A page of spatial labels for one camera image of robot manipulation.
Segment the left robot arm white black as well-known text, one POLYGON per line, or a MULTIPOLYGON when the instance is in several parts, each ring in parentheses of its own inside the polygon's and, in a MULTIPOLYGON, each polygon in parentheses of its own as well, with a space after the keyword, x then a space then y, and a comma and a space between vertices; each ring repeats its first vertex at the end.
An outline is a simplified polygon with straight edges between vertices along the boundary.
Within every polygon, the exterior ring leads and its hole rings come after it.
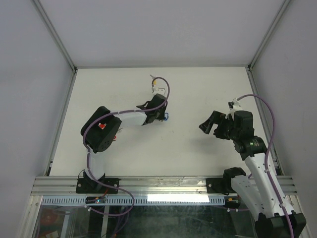
POLYGON ((114 186, 119 185, 119 179, 106 178, 101 153, 110 147, 123 127, 143 126, 155 120, 164 120, 166 107, 167 98, 158 93, 132 110, 112 112, 104 106, 99 107, 81 129, 87 159, 83 178, 77 180, 76 193, 117 194, 118 190, 114 186))

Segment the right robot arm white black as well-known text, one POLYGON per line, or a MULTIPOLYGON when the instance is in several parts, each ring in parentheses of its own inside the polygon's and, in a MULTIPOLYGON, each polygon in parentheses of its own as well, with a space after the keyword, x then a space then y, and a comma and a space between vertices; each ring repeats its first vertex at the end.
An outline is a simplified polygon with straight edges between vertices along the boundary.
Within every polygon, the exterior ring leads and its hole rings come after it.
POLYGON ((264 141, 254 134, 253 114, 238 110, 232 114, 213 111, 199 129, 216 138, 232 140, 235 150, 249 168, 255 184, 252 185, 242 168, 224 170, 219 183, 212 187, 228 195, 236 192, 255 220, 260 238, 298 238, 306 225, 303 213, 296 213, 286 198, 271 164, 266 158, 264 141))

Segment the blue tag key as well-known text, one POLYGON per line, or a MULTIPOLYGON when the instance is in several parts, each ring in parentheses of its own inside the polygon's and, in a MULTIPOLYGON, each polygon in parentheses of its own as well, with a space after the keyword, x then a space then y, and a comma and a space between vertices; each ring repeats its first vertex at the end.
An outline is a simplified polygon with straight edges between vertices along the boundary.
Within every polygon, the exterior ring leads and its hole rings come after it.
POLYGON ((169 113, 165 112, 164 117, 161 121, 167 121, 169 119, 169 113))

